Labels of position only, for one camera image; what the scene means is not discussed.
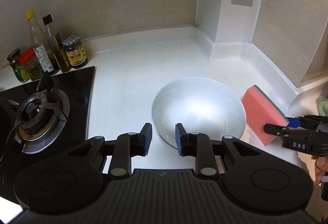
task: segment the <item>yellow bottle cap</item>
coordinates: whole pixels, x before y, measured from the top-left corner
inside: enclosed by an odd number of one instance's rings
[[[26,17],[27,19],[30,19],[30,18],[35,17],[34,11],[33,11],[33,10],[27,11],[27,12],[25,13],[25,17]]]

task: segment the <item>checkered lid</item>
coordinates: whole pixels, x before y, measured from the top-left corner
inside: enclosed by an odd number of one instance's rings
[[[63,40],[63,46],[69,46],[73,43],[78,42],[80,39],[80,35],[78,34],[72,34],[68,36],[65,40]]]

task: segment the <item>condiment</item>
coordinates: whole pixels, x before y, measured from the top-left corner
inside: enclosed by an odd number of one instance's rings
[[[30,10],[29,12],[26,12],[25,16],[30,26],[32,47],[43,71],[48,71],[50,75],[57,73],[59,66],[57,64],[54,53],[51,50],[51,46],[46,34],[43,32],[39,23],[36,21],[34,11]]]
[[[32,47],[22,53],[18,60],[31,80],[39,80],[44,74]]]
[[[69,63],[66,53],[63,48],[63,43],[60,38],[59,32],[52,21],[51,15],[46,15],[43,18],[43,23],[45,25],[45,32],[50,42],[50,46],[52,51],[55,54],[55,58],[59,65],[59,68],[62,72],[67,72],[71,68],[71,64]]]
[[[16,78],[24,83],[27,82],[30,78],[26,74],[24,68],[21,66],[21,64],[18,61],[18,57],[20,56],[20,50],[19,48],[12,51],[9,56],[7,56],[7,60],[9,61],[9,65],[13,68],[13,71],[15,73]]]
[[[63,46],[72,68],[81,68],[87,64],[88,58],[78,34],[68,36],[63,40]]]

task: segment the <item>white bowl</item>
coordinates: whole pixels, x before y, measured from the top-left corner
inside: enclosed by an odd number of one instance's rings
[[[216,80],[186,77],[166,84],[157,93],[151,108],[153,123],[160,137],[174,148],[175,125],[186,132],[200,132],[213,140],[225,135],[241,138],[246,114],[237,95]]]

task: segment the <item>bottle with yellow cap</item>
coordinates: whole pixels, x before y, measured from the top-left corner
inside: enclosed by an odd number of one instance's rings
[[[46,34],[43,32],[41,26],[35,18],[34,11],[30,10],[26,12],[25,16],[30,26],[32,47],[43,71],[48,71],[50,75],[57,73],[59,66],[57,64],[54,53],[51,50]]]

